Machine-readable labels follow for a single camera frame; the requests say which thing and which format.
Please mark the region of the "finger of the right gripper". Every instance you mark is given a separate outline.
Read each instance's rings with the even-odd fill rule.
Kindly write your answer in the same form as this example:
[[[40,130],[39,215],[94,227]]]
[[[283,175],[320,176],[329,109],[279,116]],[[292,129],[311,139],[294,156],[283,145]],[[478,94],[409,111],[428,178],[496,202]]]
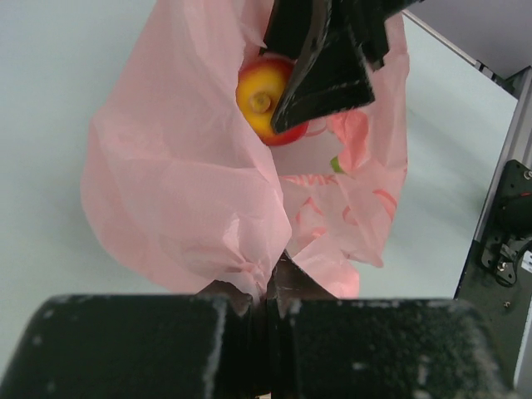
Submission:
[[[319,1],[274,1],[262,53],[306,58],[315,49],[319,33]]]
[[[278,134],[306,121],[366,105],[374,100],[364,57],[339,32],[334,1],[320,2],[320,33],[306,58],[284,58],[293,71],[273,113]]]

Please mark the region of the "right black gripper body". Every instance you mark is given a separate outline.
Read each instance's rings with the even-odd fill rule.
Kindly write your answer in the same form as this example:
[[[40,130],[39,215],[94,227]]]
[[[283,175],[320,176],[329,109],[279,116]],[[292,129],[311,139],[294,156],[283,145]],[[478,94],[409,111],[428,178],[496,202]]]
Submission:
[[[384,67],[389,52],[385,22],[423,0],[339,0],[333,4],[339,16],[339,32],[362,54],[373,71]]]

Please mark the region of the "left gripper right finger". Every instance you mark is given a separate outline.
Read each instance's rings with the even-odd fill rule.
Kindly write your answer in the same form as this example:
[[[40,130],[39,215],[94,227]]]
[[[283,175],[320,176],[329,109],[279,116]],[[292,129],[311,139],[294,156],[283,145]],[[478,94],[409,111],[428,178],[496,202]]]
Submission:
[[[336,298],[282,255],[266,305],[274,398],[517,397],[467,302]]]

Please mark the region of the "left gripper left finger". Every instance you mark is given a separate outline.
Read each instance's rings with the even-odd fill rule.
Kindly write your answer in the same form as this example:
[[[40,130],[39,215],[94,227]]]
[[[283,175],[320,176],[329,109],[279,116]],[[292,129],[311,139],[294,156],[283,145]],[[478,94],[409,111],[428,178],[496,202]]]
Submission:
[[[197,294],[63,294],[30,318],[4,398],[255,398],[270,391],[252,299],[229,283]]]

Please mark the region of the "fake red yellow peach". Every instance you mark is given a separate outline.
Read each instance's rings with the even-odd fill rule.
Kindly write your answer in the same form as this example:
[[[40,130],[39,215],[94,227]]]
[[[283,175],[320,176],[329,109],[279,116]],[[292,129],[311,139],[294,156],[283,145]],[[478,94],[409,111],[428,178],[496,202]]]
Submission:
[[[288,60],[258,57],[239,73],[236,103],[244,119],[267,146],[288,145],[307,132],[307,122],[278,134],[271,125],[292,71],[293,64]]]

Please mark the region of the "pink plastic bag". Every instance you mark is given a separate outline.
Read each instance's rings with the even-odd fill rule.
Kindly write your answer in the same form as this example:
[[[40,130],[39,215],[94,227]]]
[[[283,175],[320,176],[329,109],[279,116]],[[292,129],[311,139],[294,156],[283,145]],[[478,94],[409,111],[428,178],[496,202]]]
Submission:
[[[269,1],[159,1],[92,117],[81,202],[105,250],[169,290],[215,280],[264,295],[282,253],[356,297],[355,263],[382,265],[407,171],[404,22],[370,75],[376,100],[267,147],[235,102]]]

